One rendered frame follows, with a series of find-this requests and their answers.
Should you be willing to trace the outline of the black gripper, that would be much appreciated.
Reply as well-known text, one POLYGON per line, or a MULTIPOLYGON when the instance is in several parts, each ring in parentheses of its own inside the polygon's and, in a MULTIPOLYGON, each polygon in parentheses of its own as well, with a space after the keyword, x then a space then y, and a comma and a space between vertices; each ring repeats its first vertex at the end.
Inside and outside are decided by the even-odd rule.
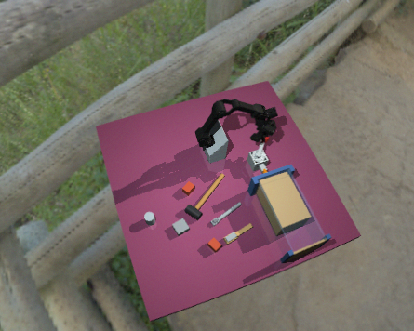
POLYGON ((261 130, 262 130, 262 126, 266 126, 266 123, 268 123, 268 125, 269 125, 269 124, 275 123, 275 121, 274 120, 270 120, 270 119, 268 120, 267 119, 263 124, 258 124, 258 123, 255 122, 255 125, 257 125, 257 130, 259 132, 258 133, 254 133, 250 137, 251 140, 254 140, 254 141, 257 141, 257 142, 260 142, 262 140, 263 142, 265 142, 264 136, 268 137, 268 134, 265 133, 265 131, 264 131, 264 133, 262 133, 261 130))

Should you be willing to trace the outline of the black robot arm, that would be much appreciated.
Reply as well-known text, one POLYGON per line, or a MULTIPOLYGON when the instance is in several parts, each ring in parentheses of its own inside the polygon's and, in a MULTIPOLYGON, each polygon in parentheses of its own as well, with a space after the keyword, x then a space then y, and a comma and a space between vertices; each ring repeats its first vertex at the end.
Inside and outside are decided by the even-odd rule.
MULTIPOLYGON (((263 124, 265 119, 267 118, 272 119, 278 116, 277 110, 275 107, 270 109, 265 109, 265 106, 261 104, 247 104, 237 99, 228 100, 223 99, 215 102, 212 107, 211 115, 205 121, 202 127, 198 127, 195 130, 195 135, 197 138, 197 142, 199 143, 199 147, 207 146, 210 147, 215 144, 215 140, 213 134, 209 134, 211 128, 216 124, 219 118, 223 118, 224 116, 230 115, 232 112, 243 112, 243 113, 250 113, 252 119, 255 119, 255 122, 258 124, 263 124), (233 108, 230 111, 226 111, 224 104, 230 104, 233 108)), ((276 124, 266 123, 266 126, 262 126, 261 132, 267 133, 272 135, 276 130, 276 124)))

